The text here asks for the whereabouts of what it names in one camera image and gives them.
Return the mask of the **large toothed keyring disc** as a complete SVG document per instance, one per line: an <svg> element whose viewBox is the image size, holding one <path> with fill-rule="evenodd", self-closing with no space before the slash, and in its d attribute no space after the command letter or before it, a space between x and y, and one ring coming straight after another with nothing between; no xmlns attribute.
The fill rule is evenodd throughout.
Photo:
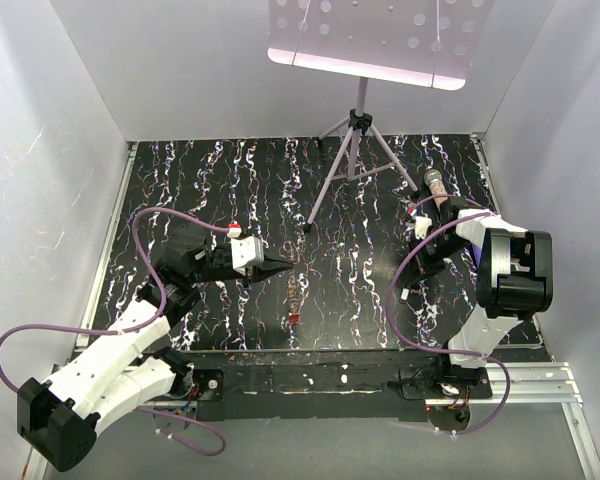
<svg viewBox="0 0 600 480"><path fill-rule="evenodd" d="M286 304L288 306L288 324L289 326L295 326L300 321L301 286L298 280L297 267L301 253L298 245L291 240L284 242L283 251L285 258L293 264L288 271Z"/></svg>

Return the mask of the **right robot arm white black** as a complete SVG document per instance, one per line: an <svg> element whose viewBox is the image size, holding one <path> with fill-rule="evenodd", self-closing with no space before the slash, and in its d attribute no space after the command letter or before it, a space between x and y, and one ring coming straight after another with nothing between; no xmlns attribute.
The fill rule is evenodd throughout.
<svg viewBox="0 0 600 480"><path fill-rule="evenodd" d="M487 363L510 330L546 311L553 299L553 240L549 233L516 227L464 197L434 194L410 210L409 247L436 227L447 229L414 255L403 272L406 290L442 272L446 258L467 248L477 269L476 301L459 332L443 344L432 373L434 389L455 397L480 383Z"/></svg>

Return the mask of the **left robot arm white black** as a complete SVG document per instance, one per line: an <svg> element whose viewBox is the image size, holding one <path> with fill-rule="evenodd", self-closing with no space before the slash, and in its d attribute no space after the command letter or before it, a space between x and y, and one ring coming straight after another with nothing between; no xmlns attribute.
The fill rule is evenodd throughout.
<svg viewBox="0 0 600 480"><path fill-rule="evenodd" d="M88 455L100 433L144 402L196 396L221 374L197 373L193 362L171 347L149 356L144 351L194 308L200 285L239 280L249 286L293 266L266 254L257 237L241 235L213 246L202 227L180 226L156 263L156 277L140 288L108 335L44 382L31 378L19 388L19 435L66 472Z"/></svg>

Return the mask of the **glitter toy microphone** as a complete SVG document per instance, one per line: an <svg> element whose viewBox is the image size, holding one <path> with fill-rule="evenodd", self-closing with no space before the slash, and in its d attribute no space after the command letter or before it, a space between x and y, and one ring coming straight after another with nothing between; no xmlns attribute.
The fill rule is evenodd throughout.
<svg viewBox="0 0 600 480"><path fill-rule="evenodd" d="M445 201L448 198L442 174L436 169L428 169L424 173L424 184L427 186L435 200Z"/></svg>

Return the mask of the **lilac music stand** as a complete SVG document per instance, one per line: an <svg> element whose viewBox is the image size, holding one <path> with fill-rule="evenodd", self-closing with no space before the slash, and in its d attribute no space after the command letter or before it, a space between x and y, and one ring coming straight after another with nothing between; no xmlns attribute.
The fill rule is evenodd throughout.
<svg viewBox="0 0 600 480"><path fill-rule="evenodd" d="M371 80L457 91L493 9L489 0L278 1L268 3L268 58L287 66L357 78L355 106L318 136L343 129L344 139L303 230L310 232L329 186L363 178L356 170L361 139L371 134L411 190L418 189L365 110Z"/></svg>

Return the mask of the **black front rail base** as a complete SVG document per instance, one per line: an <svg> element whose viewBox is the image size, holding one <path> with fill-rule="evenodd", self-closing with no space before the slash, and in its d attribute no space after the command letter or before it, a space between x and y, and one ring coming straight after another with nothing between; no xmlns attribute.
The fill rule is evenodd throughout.
<svg viewBox="0 0 600 480"><path fill-rule="evenodd" d="M425 422L427 402L465 418L472 400L493 390L485 370L443 370L415 349L190 351L193 384L155 408L192 413L202 422L242 419L396 418Z"/></svg>

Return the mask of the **aluminium frame rail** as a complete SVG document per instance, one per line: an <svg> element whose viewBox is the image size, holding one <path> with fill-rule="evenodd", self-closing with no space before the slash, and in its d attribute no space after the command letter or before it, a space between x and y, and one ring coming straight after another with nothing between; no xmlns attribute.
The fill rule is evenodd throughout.
<svg viewBox="0 0 600 480"><path fill-rule="evenodd" d="M562 407L585 479L600 479L600 459L583 411L583 399L568 362L516 362L505 365L511 376L506 406L514 404L558 404ZM497 406L505 392L505 376L494 364L487 366L492 396L476 399L469 406ZM33 449L20 479L44 479L48 462Z"/></svg>

